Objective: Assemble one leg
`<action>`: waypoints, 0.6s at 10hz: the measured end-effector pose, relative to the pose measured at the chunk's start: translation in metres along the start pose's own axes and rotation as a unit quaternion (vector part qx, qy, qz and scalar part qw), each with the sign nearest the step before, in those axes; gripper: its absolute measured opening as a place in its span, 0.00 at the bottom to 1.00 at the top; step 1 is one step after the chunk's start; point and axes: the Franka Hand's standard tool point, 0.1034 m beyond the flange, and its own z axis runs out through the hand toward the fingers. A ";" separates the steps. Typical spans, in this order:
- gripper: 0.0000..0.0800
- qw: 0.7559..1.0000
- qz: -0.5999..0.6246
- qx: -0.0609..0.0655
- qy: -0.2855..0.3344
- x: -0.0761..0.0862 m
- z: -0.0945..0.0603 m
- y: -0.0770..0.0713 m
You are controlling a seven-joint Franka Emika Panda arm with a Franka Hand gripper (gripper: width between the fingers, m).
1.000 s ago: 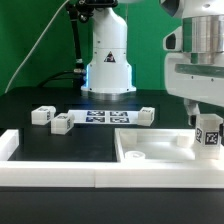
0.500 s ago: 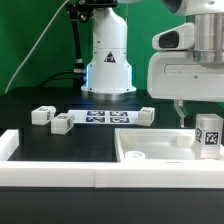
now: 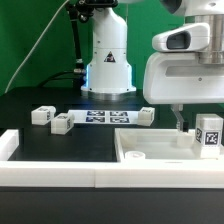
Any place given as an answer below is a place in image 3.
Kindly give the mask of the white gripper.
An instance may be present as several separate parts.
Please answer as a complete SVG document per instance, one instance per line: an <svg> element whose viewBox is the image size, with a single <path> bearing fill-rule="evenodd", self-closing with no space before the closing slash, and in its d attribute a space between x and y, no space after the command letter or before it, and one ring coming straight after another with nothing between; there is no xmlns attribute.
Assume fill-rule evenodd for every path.
<svg viewBox="0 0 224 224"><path fill-rule="evenodd" d="M210 37L208 23L190 23L152 39L156 53L146 64L143 96L150 104L173 104L180 132L189 130L182 104L224 102L224 65L200 61Z"/></svg>

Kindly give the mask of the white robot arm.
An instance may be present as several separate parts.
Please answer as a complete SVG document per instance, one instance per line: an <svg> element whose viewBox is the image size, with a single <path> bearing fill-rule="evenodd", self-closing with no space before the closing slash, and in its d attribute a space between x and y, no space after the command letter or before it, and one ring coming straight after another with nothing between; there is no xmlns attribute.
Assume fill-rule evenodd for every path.
<svg viewBox="0 0 224 224"><path fill-rule="evenodd" d="M143 96L150 104L169 104L179 129L185 131L183 105L224 103L224 0L160 2L185 23L153 37L156 52L146 64ZM98 99L117 100L136 91L126 59L127 25L111 6L97 0L88 4L94 9L93 57L81 90Z"/></svg>

